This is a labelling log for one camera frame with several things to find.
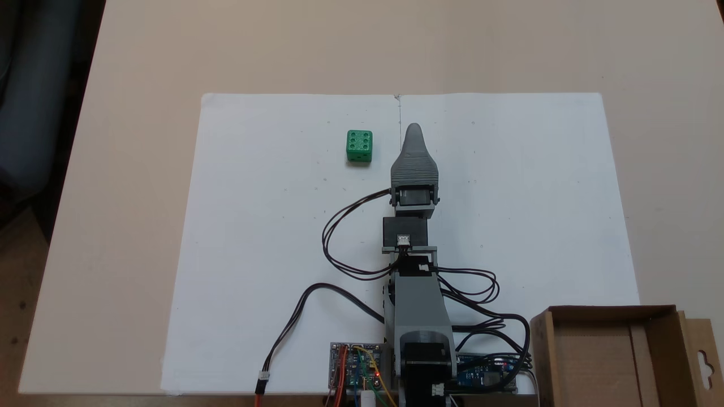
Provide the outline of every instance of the white paper sheet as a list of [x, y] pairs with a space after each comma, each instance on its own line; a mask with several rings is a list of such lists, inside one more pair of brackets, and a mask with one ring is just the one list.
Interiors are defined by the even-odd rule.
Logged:
[[[551, 305], [638, 304], [600, 95], [204, 96], [161, 388], [251, 393], [269, 347], [315, 282], [382, 311], [382, 282], [329, 265], [321, 229], [339, 209], [388, 188], [400, 131], [422, 126], [440, 172], [430, 243], [446, 267], [492, 270], [490, 308], [530, 319]], [[370, 165], [350, 164], [350, 129], [374, 134]], [[331, 250], [383, 267], [386, 198], [338, 227]], [[480, 284], [449, 276], [455, 284]], [[449, 304], [455, 323], [479, 316]], [[522, 342], [515, 322], [505, 331]], [[380, 342], [383, 326], [317, 291], [274, 356], [268, 393], [325, 393], [330, 342]], [[475, 339], [469, 352], [506, 351]], [[521, 392], [531, 393], [521, 380]]]

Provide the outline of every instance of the beige table surface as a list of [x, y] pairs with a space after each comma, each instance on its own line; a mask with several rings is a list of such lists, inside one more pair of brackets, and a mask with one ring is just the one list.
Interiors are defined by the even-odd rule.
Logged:
[[600, 92], [641, 301], [724, 350], [723, 72], [715, 0], [108, 0], [20, 391], [160, 392], [207, 92]]

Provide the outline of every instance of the green die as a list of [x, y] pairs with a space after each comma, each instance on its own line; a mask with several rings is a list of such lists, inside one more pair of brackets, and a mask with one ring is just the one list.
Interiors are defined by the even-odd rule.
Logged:
[[350, 130], [347, 132], [347, 160], [356, 162], [372, 161], [372, 132]]

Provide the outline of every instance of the floor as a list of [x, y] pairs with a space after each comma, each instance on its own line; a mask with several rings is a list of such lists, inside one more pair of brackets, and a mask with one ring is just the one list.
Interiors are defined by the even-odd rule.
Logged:
[[[35, 305], [43, 279], [48, 243], [32, 211], [27, 210], [0, 230], [0, 406], [3, 407], [246, 407], [241, 396], [108, 396], [18, 395]], [[468, 406], [535, 406], [536, 398], [488, 395], [466, 399]], [[268, 406], [321, 407], [322, 397], [266, 396]]]

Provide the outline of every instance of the cardboard box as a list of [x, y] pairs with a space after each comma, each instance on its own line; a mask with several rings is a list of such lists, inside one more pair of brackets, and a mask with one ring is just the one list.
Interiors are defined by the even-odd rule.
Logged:
[[552, 306], [533, 318], [531, 341], [542, 407], [724, 406], [711, 322], [675, 306]]

